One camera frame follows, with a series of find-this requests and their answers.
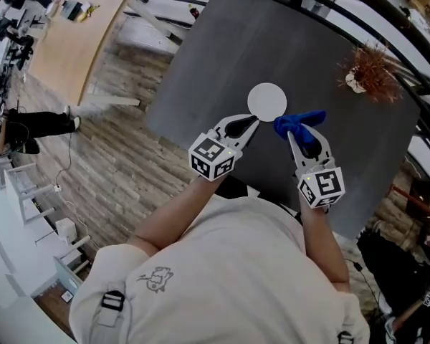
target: forearm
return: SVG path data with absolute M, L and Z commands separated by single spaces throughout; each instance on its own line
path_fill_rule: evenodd
M 404 323 L 415 313 L 424 303 L 424 300 L 420 299 L 415 301 L 415 303 L 410 306 L 405 312 L 403 312 L 400 316 L 398 316 L 393 322 L 392 322 L 392 330 L 394 333 L 396 333 L 398 330 L 400 330 Z
M 301 219 L 307 256 L 337 290 L 350 291 L 349 271 L 322 209 L 311 209 L 300 194 Z
M 19 36 L 19 31 L 16 28 L 8 27 L 8 28 L 6 28 L 6 30 L 11 34 L 15 34 L 15 35 Z
M 6 13 L 8 12 L 9 8 L 11 8 L 11 6 L 10 5 L 6 5 L 6 8 L 1 11 L 1 13 L 0 13 L 0 19 L 4 18 L 6 16 Z
M 132 239 L 138 237 L 157 249 L 164 249 L 177 242 L 223 180 L 224 177 L 214 182 L 202 177 L 197 178 L 185 191 L 145 218 L 135 230 Z
M 6 122 L 7 119 L 3 119 L 3 123 L 0 127 L 0 154 L 2 154 L 5 150 L 5 142 L 6 142 Z

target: blue cloth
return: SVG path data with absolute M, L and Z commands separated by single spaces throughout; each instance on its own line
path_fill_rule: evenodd
M 307 148 L 314 143 L 315 138 L 302 124 L 314 127 L 321 124 L 326 115 L 326 111 L 312 111 L 301 115 L 280 116 L 274 120 L 274 130 L 285 140 L 287 140 L 287 134 L 290 131 L 295 136 L 297 144 Z

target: power cord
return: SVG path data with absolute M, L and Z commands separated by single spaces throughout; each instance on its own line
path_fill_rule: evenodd
M 404 156 L 404 158 L 406 159 L 406 162 L 411 164 L 412 168 L 414 168 L 415 172 L 417 173 L 417 176 L 422 179 L 421 174 L 419 173 L 419 171 L 417 171 L 417 168 L 415 167 L 415 165 L 408 159 L 408 157 Z
M 72 142 L 72 134 L 73 134 L 73 133 L 70 133 L 70 138 L 69 138 L 69 165 L 68 165 L 67 167 L 65 167 L 65 168 L 61 169 L 61 170 L 59 171 L 59 173 L 57 174 L 57 176 L 56 176 L 56 181 L 55 181 L 55 185 L 57 185 L 57 186 L 59 185 L 59 184 L 58 184 L 58 182 L 57 182 L 57 179 L 59 178 L 60 174 L 61 174 L 62 172 L 68 171 L 68 170 L 70 169 L 70 167 L 72 166 L 72 154 L 70 153 L 70 144 L 71 144 L 71 142 Z
M 59 179 L 60 174 L 61 174 L 62 172 L 66 172 L 66 171 L 68 171 L 68 170 L 70 169 L 70 167 L 72 166 L 72 154 L 70 153 L 70 146 L 71 146 L 71 144 L 72 144 L 72 134 L 73 134 L 73 133 L 70 133 L 70 137 L 69 137 L 69 165 L 68 165 L 67 167 L 65 167 L 65 168 L 61 169 L 61 170 L 59 171 L 59 173 L 57 174 L 56 179 L 55 179 L 55 182 L 54 182 L 54 184 L 55 184 L 56 186 L 59 186 L 59 183 L 57 182 L 57 180 Z M 86 235 L 89 235 L 89 229 L 87 228 L 86 223 L 85 223 L 85 222 L 83 222 L 83 221 L 81 221 L 80 216 L 78 215 L 77 207 L 75 206 L 75 204 L 74 204 L 74 203 L 72 203 L 71 201 L 65 200 L 65 199 L 62 197 L 62 195 L 61 195 L 61 194 L 59 194 L 59 196 L 60 196 L 60 198 L 62 199 L 62 201 L 63 201 L 64 203 L 66 203 L 66 204 L 69 204 L 69 205 L 73 206 L 73 209 L 74 209 L 74 211 L 75 211 L 75 216 L 77 217 L 77 220 L 78 220 L 78 221 L 79 221 L 83 226 L 85 226 L 85 228 L 86 228 Z M 92 244 L 94 244 L 94 246 L 96 246 L 96 247 L 97 247 L 97 249 L 100 249 L 100 247 L 99 247 L 99 246 L 94 242 L 94 240 L 93 240 L 93 239 L 91 239 L 90 241 L 92 242 Z
M 72 203 L 71 201 L 65 200 L 65 199 L 62 197 L 62 195 L 60 196 L 60 198 L 61 198 L 61 199 L 62 199 L 62 201 L 63 201 L 63 202 L 65 202 L 66 204 L 69 204 L 69 205 L 73 206 L 73 210 L 75 211 L 75 215 L 76 215 L 76 217 L 77 217 L 78 221 L 79 221 L 83 226 L 85 226 L 85 228 L 86 228 L 86 235 L 89 235 L 89 229 L 87 228 L 86 223 L 85 223 L 85 222 L 83 222 L 83 221 L 81 221 L 80 216 L 78 215 L 77 207 L 75 206 L 75 204 L 74 204 L 74 203 Z M 97 247 L 97 249 L 100 249 L 100 247 L 99 247 L 99 246 L 94 242 L 94 240 L 93 240 L 93 239 L 91 239 L 90 241 L 92 242 L 92 244 L 94 244 L 94 246 L 96 246 L 96 247 Z
M 376 295 L 374 294 L 373 288 L 371 288 L 371 286 L 370 286 L 370 284 L 368 283 L 368 280 L 366 279 L 365 275 L 361 272 L 361 271 L 363 270 L 363 267 L 362 267 L 358 262 L 355 262 L 355 261 L 353 261 L 353 260 L 351 260 L 351 259 L 346 259 L 346 258 L 344 258 L 344 260 L 347 260 L 347 261 L 352 262 L 353 267 L 355 267 L 355 270 L 357 270 L 357 271 L 361 274 L 361 276 L 362 276 L 362 277 L 363 277 L 363 279 L 365 280 L 366 285 L 367 285 L 367 286 L 368 286 L 368 288 L 370 289 L 371 294 L 373 295 L 374 302 L 376 302 L 376 304 L 377 304 L 377 306 L 378 306 L 378 309 L 379 309 L 379 310 L 381 310 L 381 307 L 379 306 L 379 301 L 377 300 Z
M 20 106 L 19 104 L 16 107 L 10 108 L 10 110 L 18 110 L 19 108 L 24 108 L 24 110 L 26 111 L 25 113 L 27 113 L 27 109 L 24 106 Z

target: white round plate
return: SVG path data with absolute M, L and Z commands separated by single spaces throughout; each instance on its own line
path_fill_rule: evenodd
M 285 113 L 287 97 L 276 84 L 262 83 L 250 91 L 247 104 L 253 115 L 268 123 Z

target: desk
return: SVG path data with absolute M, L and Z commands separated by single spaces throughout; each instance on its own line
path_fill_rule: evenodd
M 406 153 L 419 118 L 403 93 L 374 103 L 340 86 L 338 64 L 352 44 L 315 20 L 270 0 L 211 0 L 158 88 L 147 114 L 154 133 L 188 148 L 223 117 L 249 113 L 247 96 L 261 82 L 279 85 L 287 114 L 326 110 L 316 128 L 342 167 L 346 195 L 329 213 L 332 228 L 354 238 L 373 215 Z M 236 176 L 298 210 L 296 166 L 271 123 L 260 124 Z
M 156 28 L 169 37 L 171 33 L 162 23 L 151 16 L 136 0 L 75 0 L 100 5 L 90 18 L 83 22 L 70 21 L 60 15 L 59 6 L 49 20 L 44 38 L 37 42 L 30 62 L 29 74 L 51 88 L 63 100 L 80 105 L 82 101 L 113 103 L 119 105 L 138 105 L 135 98 L 108 95 L 94 95 L 87 87 L 99 56 L 105 48 L 117 16 L 126 5 L 151 21 Z

